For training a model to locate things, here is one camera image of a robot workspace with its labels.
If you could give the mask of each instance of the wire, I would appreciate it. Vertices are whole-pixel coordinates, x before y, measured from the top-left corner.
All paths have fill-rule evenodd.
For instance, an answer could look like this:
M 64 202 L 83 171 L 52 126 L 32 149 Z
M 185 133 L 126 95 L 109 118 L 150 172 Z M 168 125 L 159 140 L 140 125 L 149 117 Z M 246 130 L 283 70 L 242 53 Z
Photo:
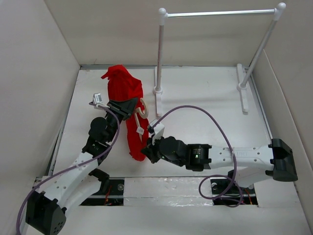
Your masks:
M 225 193 L 224 196 L 228 196 L 228 197 L 240 197 L 240 194 L 235 194 L 235 195 L 234 195 L 234 194 L 231 194 L 231 193 L 230 193 L 230 194 Z
M 107 194 L 106 194 L 106 199 L 105 199 L 105 201 L 104 201 L 104 205 L 106 205 L 106 203 L 108 202 L 108 196 L 109 196 L 109 194 L 110 194 L 111 188 L 112 188 L 112 185 L 110 185 L 109 191 L 108 191 Z
M 108 152 L 112 149 L 112 147 L 113 147 L 113 145 L 115 144 L 115 142 L 116 142 L 116 140 L 117 140 L 117 137 L 118 137 L 118 135 L 119 135 L 119 129 L 120 129 L 120 126 L 119 126 L 119 125 L 120 125 L 120 124 L 119 124 L 119 120 L 118 120 L 117 116 L 116 116 L 110 109 L 108 109 L 108 108 L 106 108 L 106 107 L 99 106 L 99 108 L 101 108 L 101 109 L 103 109 L 104 111 L 108 112 L 109 114 L 111 114 L 111 115 L 116 119 L 116 121 L 117 121 L 117 131 L 116 131 L 115 138 L 114 138 L 114 140 L 112 141 L 112 144 L 111 144 L 103 153 L 100 153 L 98 156 L 96 156 L 96 157 L 94 157 L 94 158 L 92 158 L 92 159 L 90 159 L 90 160 L 88 160 L 88 161 L 86 161 L 86 162 L 84 162 L 84 163 L 78 164 L 78 166 L 87 165 L 87 164 L 89 164 L 89 163 L 91 163 L 91 162 L 93 162 L 93 161 L 96 161 L 97 159 L 101 158 L 103 155 L 105 155 L 106 153 L 108 153 Z M 32 195 L 32 193 L 33 193 L 36 189 L 38 189 L 41 185 L 43 185 L 45 182 L 47 182 L 47 181 L 53 179 L 54 177 L 56 177 L 56 176 L 58 176 L 58 175 L 61 175 L 61 174 L 66 173 L 66 172 L 68 172 L 68 171 L 70 171 L 70 170 L 73 170 L 73 169 L 75 169 L 75 168 L 76 168 L 76 166 L 71 166 L 71 167 L 69 167 L 69 168 L 67 168 L 67 169 L 61 170 L 60 172 L 58 172 L 58 173 L 56 173 L 56 174 L 54 174 L 54 175 L 52 175 L 52 176 L 46 178 L 45 180 L 41 181 L 39 184 L 37 184 L 37 185 L 29 192 L 29 194 L 25 197 L 25 199 L 24 199 L 24 201 L 23 201 L 23 203 L 22 203 L 22 205 L 21 205 L 21 208 L 20 208 L 20 210 L 19 210 L 18 217 L 17 217 L 17 220 L 16 220 L 16 232 L 17 232 L 17 235 L 22 235 L 22 234 L 21 234 L 21 231 L 20 231 L 22 212 L 23 212 L 23 210 L 24 210 L 24 207 L 25 207 L 25 205 L 26 205 L 28 199 L 29 199 L 30 196 Z
M 247 194 L 248 194 L 249 201 L 250 201 L 250 205 L 252 205 L 252 200 L 251 200 L 251 197 L 250 197 L 250 193 L 249 193 L 249 191 L 248 191 L 247 189 L 245 189 L 245 191 L 246 191 L 246 192 L 247 192 Z
M 161 117 L 153 126 L 152 128 L 155 128 L 156 125 L 158 125 L 164 118 L 166 118 L 170 113 L 172 113 L 173 111 L 177 110 L 177 109 L 182 109 L 182 108 L 192 108 L 192 109 L 198 109 L 202 112 L 204 112 L 206 115 L 208 115 L 211 120 L 215 123 L 215 125 L 217 126 L 217 128 L 219 129 L 219 131 L 221 132 L 221 134 L 223 135 L 227 145 L 228 145 L 228 148 L 230 150 L 230 152 L 232 153 L 232 156 L 233 156 L 233 161 L 234 161 L 234 173 L 233 173 L 233 176 L 232 178 L 228 177 L 227 175 L 210 175 L 210 176 L 207 176 L 205 177 L 199 184 L 199 194 L 201 195 L 201 197 L 205 198 L 205 199 L 208 199 L 208 200 L 215 200 L 215 199 L 218 199 L 220 197 L 222 197 L 223 195 L 225 195 L 228 190 L 233 186 L 233 184 L 238 188 L 239 190 L 239 194 L 240 194 L 240 200 L 238 201 L 238 203 L 235 205 L 235 206 L 229 206 L 229 207 L 237 207 L 241 204 L 242 200 L 243 200 L 243 192 L 241 190 L 241 188 L 238 186 L 238 184 L 236 183 L 235 181 L 235 177 L 236 177 L 236 173 L 237 173 L 237 160 L 236 160 L 236 156 L 235 156 L 235 153 L 233 151 L 233 148 L 227 138 L 227 136 L 225 135 L 224 131 L 222 130 L 221 126 L 217 123 L 217 121 L 213 118 L 213 116 L 211 114 L 209 114 L 206 110 L 200 108 L 200 107 L 197 107 L 197 106 L 193 106 L 193 105 L 182 105 L 182 106 L 178 106 L 170 111 L 168 111 L 163 117 Z M 208 196 L 205 196 L 202 191 L 201 191 L 201 186 L 202 184 L 210 179 L 210 178 L 217 178 L 217 177 L 223 177 L 223 178 L 226 178 L 226 179 L 229 179 L 230 180 L 230 183 L 229 185 L 225 188 L 225 190 L 223 192 L 221 192 L 219 195 L 217 196 L 213 196 L 213 197 L 208 197 Z
M 225 198 L 225 197 L 220 197 L 220 198 L 218 198 L 217 200 L 220 200 L 222 203 L 223 203 L 223 205 L 224 206 L 227 206 L 227 207 L 230 207 L 230 208 L 233 208 L 234 206 L 231 206 L 231 205 L 227 205 L 224 201 L 233 201 L 233 202 L 237 202 L 237 203 L 239 203 L 240 201 L 239 200 L 236 200 L 236 199 L 232 199 L 232 198 Z M 240 204 L 241 205 L 246 205 L 246 203 L 244 203 L 244 201 L 241 201 L 240 202 Z

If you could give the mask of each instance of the white plastic bracket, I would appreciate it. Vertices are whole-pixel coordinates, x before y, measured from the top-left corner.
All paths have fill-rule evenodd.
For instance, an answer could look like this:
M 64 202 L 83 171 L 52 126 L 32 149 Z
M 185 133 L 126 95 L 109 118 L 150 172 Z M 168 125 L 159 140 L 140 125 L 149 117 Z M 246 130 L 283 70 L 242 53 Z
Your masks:
M 247 113 L 247 112 L 249 112 L 248 98 L 246 95 L 246 90 L 247 90 L 248 84 L 246 84 L 244 87 L 242 87 L 242 85 L 241 85 L 241 83 L 244 80 L 245 75 L 246 75 L 246 72 L 243 69 L 242 64 L 237 64 L 237 79 L 238 79 L 237 90 L 240 93 L 240 101 L 241 101 L 242 111 L 244 113 Z
M 237 167 L 246 167 L 237 170 L 236 182 L 240 187 L 247 188 L 250 185 L 271 178 L 266 175 L 266 170 L 272 171 L 274 165 L 270 163 L 273 159 L 273 150 L 267 145 L 253 148 L 234 148 Z M 209 150 L 209 164 L 211 169 L 225 166 L 234 166 L 233 156 L 229 148 L 212 146 Z
M 157 119 L 154 119 L 152 122 L 149 123 L 149 126 L 153 126 L 157 122 Z M 155 126 L 154 135 L 152 137 L 152 145 L 155 144 L 156 140 L 159 140 L 164 133 L 165 126 L 160 122 L 158 125 Z
M 282 16 L 285 9 L 286 9 L 286 4 L 284 2 L 279 3 L 275 8 L 273 20 L 278 21 L 279 18 Z
M 157 85 L 157 67 L 155 68 L 155 85 Z M 162 94 L 163 89 L 160 88 L 160 91 L 156 90 L 156 87 L 153 89 L 153 94 L 156 96 L 156 116 L 161 117 L 163 114 L 163 108 L 162 108 Z
M 158 10 L 158 14 L 159 14 L 159 25 L 164 25 L 165 24 L 165 19 L 167 18 L 167 13 L 165 8 L 160 8 Z
M 70 214 L 73 209 L 82 204 L 90 195 L 98 192 L 100 187 L 101 182 L 96 177 L 87 176 L 66 200 L 64 204 L 64 207 L 67 209 L 65 215 Z
M 78 158 L 73 162 L 71 166 L 77 166 L 83 162 L 92 159 L 92 155 L 85 152 L 80 153 Z M 65 201 L 70 197 L 76 187 L 84 180 L 88 174 L 98 167 L 98 161 L 92 161 L 89 164 L 82 167 L 75 168 L 64 173 L 54 184 L 45 190 L 45 197 L 54 200 L 58 200 L 58 205 L 64 207 Z
M 109 108 L 108 105 L 105 105 L 102 101 L 102 97 L 101 97 L 101 94 L 100 93 L 95 93 L 93 94 L 93 97 L 92 97 L 92 102 L 94 103 L 94 109 L 99 109 L 99 110 L 102 110 L 103 109 L 101 107 L 106 107 L 106 108 Z

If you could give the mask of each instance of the red cloth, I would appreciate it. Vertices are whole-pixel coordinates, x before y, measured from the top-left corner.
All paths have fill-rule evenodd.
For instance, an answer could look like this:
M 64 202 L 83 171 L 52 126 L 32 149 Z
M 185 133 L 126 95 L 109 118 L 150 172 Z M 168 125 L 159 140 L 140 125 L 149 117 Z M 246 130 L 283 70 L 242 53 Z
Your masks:
M 115 65 L 109 67 L 107 73 L 101 78 L 105 79 L 108 77 L 108 94 L 110 100 L 124 101 L 131 98 L 138 98 L 138 103 L 136 108 L 140 107 L 141 110 L 144 110 L 143 105 L 140 102 L 140 98 L 143 98 L 143 90 L 141 81 L 131 76 L 127 69 L 122 65 Z M 130 119 L 126 120 L 127 126 L 127 140 L 128 146 L 130 149 L 130 154 L 137 161 L 143 161 L 145 155 L 140 151 L 147 144 L 147 139 L 149 137 L 147 127 L 149 121 L 143 119 L 139 114 L 136 114 L 139 119 L 140 126 L 145 130 L 142 135 L 142 142 L 139 138 L 137 131 L 137 125 L 134 118 L 134 114 Z

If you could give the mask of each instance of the robotic arm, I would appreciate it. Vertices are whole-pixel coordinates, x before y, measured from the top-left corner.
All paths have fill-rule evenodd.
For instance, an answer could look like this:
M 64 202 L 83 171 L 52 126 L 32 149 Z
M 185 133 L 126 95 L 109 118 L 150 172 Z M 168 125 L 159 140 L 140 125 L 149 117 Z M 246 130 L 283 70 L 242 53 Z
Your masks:
M 233 166 L 233 156 L 229 148 L 208 144 L 185 144 L 170 136 L 163 137 L 164 125 L 154 120 L 148 130 L 152 134 L 147 147 L 142 150 L 154 164 L 160 159 L 187 170 L 203 171 L 219 167 Z M 245 167 L 238 170 L 236 182 L 242 188 L 272 177 L 282 182 L 298 180 L 292 150 L 281 139 L 272 139 L 268 146 L 252 148 L 234 148 L 237 166 Z M 233 171 L 228 173 L 232 178 Z
M 100 94 L 93 96 L 91 104 L 96 109 L 105 106 Z M 121 123 L 128 119 L 136 104 L 137 98 L 134 98 L 123 102 L 110 101 L 105 106 L 109 111 L 104 118 L 97 117 L 91 122 L 87 143 L 71 165 L 72 170 L 64 173 L 43 192 L 33 191 L 28 198 L 26 222 L 29 225 L 44 235 L 57 235 L 73 208 L 98 191 L 107 192 L 109 175 L 97 167 L 110 152 L 108 143 L 113 140 L 118 130 L 117 121 Z M 164 125 L 156 123 L 157 120 L 154 120 L 148 126 L 152 136 L 148 139 L 147 146 L 141 150 L 153 164 L 163 159 L 178 166 L 185 166 L 187 170 L 203 171 L 233 166 L 235 154 L 237 165 L 245 167 L 236 172 L 235 178 L 242 188 L 270 177 L 284 182 L 297 180 L 292 150 L 280 139 L 272 139 L 269 146 L 234 148 L 232 153 L 226 147 L 185 144 L 171 136 L 164 138 Z M 232 178 L 233 171 L 230 171 L 228 176 Z
M 134 112 L 137 98 L 128 101 L 110 101 L 106 107 L 115 114 L 119 123 Z M 95 94 L 92 105 L 103 106 L 100 94 Z M 90 195 L 109 186 L 109 175 L 97 169 L 106 159 L 111 142 L 118 129 L 116 118 L 107 113 L 96 117 L 90 124 L 89 138 L 82 152 L 71 166 L 75 169 L 64 173 L 43 192 L 33 192 L 27 201 L 26 222 L 44 235 L 57 235 L 63 228 L 67 215 Z M 109 150 L 95 161 L 93 158 Z

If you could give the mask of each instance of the white table surface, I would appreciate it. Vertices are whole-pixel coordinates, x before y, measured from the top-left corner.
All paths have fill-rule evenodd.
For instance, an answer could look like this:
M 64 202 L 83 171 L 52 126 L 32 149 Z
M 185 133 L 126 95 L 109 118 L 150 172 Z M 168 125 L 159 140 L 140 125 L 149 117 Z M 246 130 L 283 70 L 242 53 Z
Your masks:
M 89 124 L 104 112 L 89 107 L 94 93 L 107 99 L 107 80 L 100 79 L 106 70 L 81 70 L 78 75 L 65 131 L 57 157 L 55 172 L 70 165 L 85 145 Z M 155 99 L 152 93 L 154 69 L 134 69 L 129 72 L 141 79 L 144 98 L 149 105 L 149 121 L 155 116 Z M 165 68 L 162 70 L 164 110 L 183 104 L 198 105 L 209 111 L 225 130 L 231 144 L 239 147 L 268 144 L 269 136 L 260 115 L 258 104 L 248 90 L 250 112 L 241 111 L 236 90 L 236 69 L 233 67 Z M 179 110 L 163 122 L 165 136 L 173 135 L 186 143 L 208 143 L 225 146 L 218 129 L 204 114 L 194 110 Z M 100 169 L 111 177 L 164 177 L 199 176 L 227 173 L 229 168 L 197 172 L 187 171 L 167 162 L 151 164 L 137 162 L 128 154 L 126 128 L 122 125 L 120 137 Z M 153 183 L 151 178 L 125 180 L 127 195 L 157 195 L 162 203 L 167 196 L 166 185 Z M 138 200 L 135 206 L 89 207 L 80 206 L 67 218 L 59 235 L 309 235 L 306 222 L 293 183 L 272 179 L 255 184 L 259 206 L 159 206 L 158 203 Z M 28 226 L 26 235 L 40 235 Z
M 68 167 L 85 146 L 90 122 L 105 112 L 93 109 L 88 103 L 94 93 L 101 93 L 108 101 L 107 83 L 100 77 L 106 70 L 81 70 L 71 101 L 54 172 Z M 129 72 L 143 84 L 144 99 L 149 107 L 149 121 L 156 118 L 154 69 L 132 69 Z M 165 112 L 179 105 L 197 105 L 210 112 L 224 129 L 234 147 L 261 146 L 269 143 L 264 121 L 258 113 L 252 92 L 248 89 L 250 112 L 241 109 L 236 89 L 235 67 L 173 67 L 162 70 L 163 109 Z M 182 109 L 170 114 L 162 123 L 164 136 L 174 136 L 185 143 L 208 143 L 226 146 L 225 140 L 211 119 L 197 110 Z M 99 167 L 111 177 L 199 176 L 227 173 L 230 168 L 210 172 L 192 172 L 165 161 L 151 164 L 148 159 L 138 162 L 129 155 L 126 125 L 122 123 L 120 136 L 109 156 Z

